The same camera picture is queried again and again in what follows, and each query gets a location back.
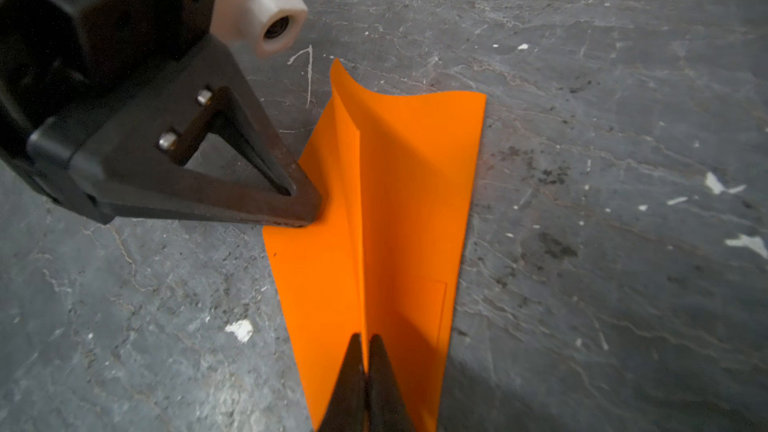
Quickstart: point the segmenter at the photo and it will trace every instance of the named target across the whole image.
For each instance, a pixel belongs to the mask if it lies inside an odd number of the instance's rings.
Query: gray stone tabletop
[[[768,427],[768,0],[304,1],[234,48],[295,154],[334,57],[488,95],[440,430]],[[0,191],[0,430],[311,430],[259,227]]]

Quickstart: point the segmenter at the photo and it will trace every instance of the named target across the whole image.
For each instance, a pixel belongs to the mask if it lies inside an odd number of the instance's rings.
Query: screw
[[[158,140],[158,147],[165,151],[173,150],[173,148],[176,147],[176,141],[178,139],[179,137],[176,135],[176,132],[166,132],[160,136],[160,140]]]
[[[207,106],[210,103],[210,98],[214,96],[214,93],[208,89],[202,89],[197,93],[197,103],[202,106]]]

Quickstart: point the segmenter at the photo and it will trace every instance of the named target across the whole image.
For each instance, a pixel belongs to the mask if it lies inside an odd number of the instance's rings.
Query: metal bolt
[[[160,140],[158,140],[158,147],[165,151],[173,150],[173,148],[176,147],[176,141],[178,139],[179,137],[176,135],[176,132],[166,132],[160,136]]]
[[[197,93],[197,103],[202,106],[207,106],[210,103],[210,98],[214,96],[214,93],[208,89],[202,89]]]

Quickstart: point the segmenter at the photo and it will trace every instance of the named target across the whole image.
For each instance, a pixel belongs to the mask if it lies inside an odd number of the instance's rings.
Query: orange paper
[[[264,227],[312,424],[360,332],[366,360],[382,336],[416,429],[434,432],[485,95],[384,96],[338,60],[331,85],[299,160],[320,216]]]

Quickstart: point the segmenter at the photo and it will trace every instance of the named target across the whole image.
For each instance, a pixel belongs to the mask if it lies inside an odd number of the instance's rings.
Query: gray floor
[[[741,237],[768,238],[768,0],[305,2],[292,52],[236,48],[294,152],[333,56],[488,94],[444,431],[768,427],[768,260]],[[310,430],[258,227],[95,226],[4,167],[0,191],[0,430]]]

